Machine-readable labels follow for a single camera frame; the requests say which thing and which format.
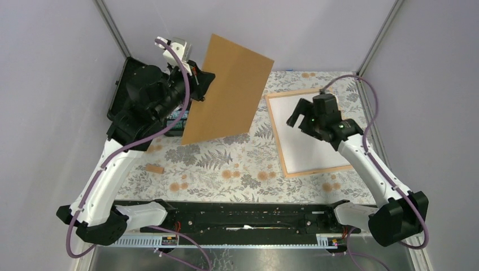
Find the brown cardboard backing board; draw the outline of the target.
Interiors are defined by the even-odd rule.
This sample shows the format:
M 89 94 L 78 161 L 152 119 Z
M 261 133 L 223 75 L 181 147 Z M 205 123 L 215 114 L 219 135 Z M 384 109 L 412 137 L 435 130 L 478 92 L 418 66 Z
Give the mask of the brown cardboard backing board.
M 250 130 L 274 61 L 212 34 L 202 69 L 215 75 L 203 102 L 193 102 L 182 145 Z

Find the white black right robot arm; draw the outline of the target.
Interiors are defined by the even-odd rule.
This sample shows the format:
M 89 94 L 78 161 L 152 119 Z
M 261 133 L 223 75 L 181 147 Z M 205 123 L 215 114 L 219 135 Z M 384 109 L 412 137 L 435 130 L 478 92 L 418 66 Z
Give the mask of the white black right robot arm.
M 422 191 L 413 192 L 385 166 L 368 143 L 366 132 L 353 119 L 343 119 L 333 94 L 319 94 L 299 99 L 287 125 L 293 127 L 303 116 L 299 129 L 317 140 L 328 142 L 343 156 L 369 188 L 375 207 L 354 204 L 348 200 L 335 202 L 324 217 L 327 230 L 337 233 L 345 226 L 372 234 L 375 241 L 387 247 L 423 233 L 423 243 L 411 245 L 422 249 L 429 242 L 425 220 L 429 200 Z

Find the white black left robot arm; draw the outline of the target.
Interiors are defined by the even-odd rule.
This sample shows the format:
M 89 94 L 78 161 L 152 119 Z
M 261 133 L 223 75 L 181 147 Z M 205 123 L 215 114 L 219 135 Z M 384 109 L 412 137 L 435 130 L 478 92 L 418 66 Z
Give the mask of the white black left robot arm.
M 161 201 L 122 206 L 115 199 L 153 139 L 176 125 L 176 120 L 168 120 L 171 113 L 183 117 L 191 100 L 204 99 L 214 78 L 194 63 L 169 66 L 167 71 L 154 65 L 123 69 L 107 113 L 111 125 L 102 156 L 78 198 L 56 212 L 68 226 L 67 249 L 73 236 L 91 246 L 108 246 L 126 231 L 148 226 L 162 232 L 173 229 L 175 217 Z

